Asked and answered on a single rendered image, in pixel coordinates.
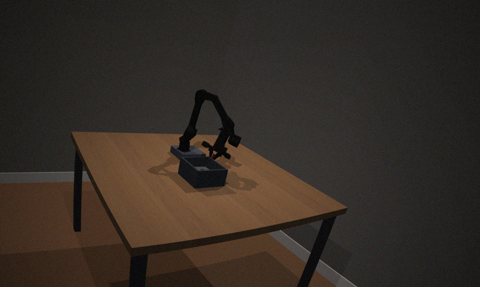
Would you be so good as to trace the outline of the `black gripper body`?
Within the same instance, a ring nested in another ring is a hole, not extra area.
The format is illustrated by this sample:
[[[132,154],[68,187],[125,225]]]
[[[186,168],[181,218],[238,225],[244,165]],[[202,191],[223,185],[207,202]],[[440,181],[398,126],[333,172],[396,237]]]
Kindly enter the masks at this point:
[[[225,144],[225,141],[223,141],[222,139],[219,139],[219,138],[216,139],[215,144],[216,144],[218,141],[219,141],[220,144],[222,144],[222,145]],[[214,150],[215,144],[214,144],[213,146],[211,146],[209,143],[207,143],[207,142],[205,142],[205,141],[202,142],[202,146],[204,146],[205,148],[209,148],[210,151],[213,151],[213,150]],[[217,151],[215,151],[215,152],[217,152]],[[220,155],[220,156],[223,155],[223,156],[224,156],[225,158],[227,158],[227,159],[230,159],[230,158],[231,158],[231,155],[230,155],[229,153],[226,153],[226,152],[225,152],[225,153],[223,153],[223,152],[222,152],[222,153],[217,152],[217,154]]]

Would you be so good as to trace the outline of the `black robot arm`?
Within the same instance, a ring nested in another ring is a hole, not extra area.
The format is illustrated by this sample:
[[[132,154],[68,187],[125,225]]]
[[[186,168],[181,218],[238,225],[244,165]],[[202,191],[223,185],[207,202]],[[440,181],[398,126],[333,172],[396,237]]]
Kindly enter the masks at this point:
[[[201,89],[196,91],[195,93],[195,105],[194,105],[194,110],[192,112],[192,117],[190,119],[189,126],[186,128],[184,132],[184,135],[179,137],[180,144],[179,144],[179,148],[177,149],[182,152],[190,152],[189,140],[191,140],[194,136],[196,136],[196,132],[197,132],[196,122],[200,113],[202,103],[205,100],[209,100],[213,102],[215,109],[221,118],[223,127],[219,129],[221,132],[218,138],[226,142],[228,137],[230,136],[228,139],[228,143],[237,148],[241,141],[241,137],[234,134],[235,124],[231,120],[231,118],[226,114],[225,109],[223,109],[223,106],[219,100],[219,97],[217,95],[208,93],[204,89]],[[219,153],[222,153],[222,152],[225,153],[228,150],[228,148],[225,148],[225,144],[222,145],[218,141],[214,146],[214,150]]]

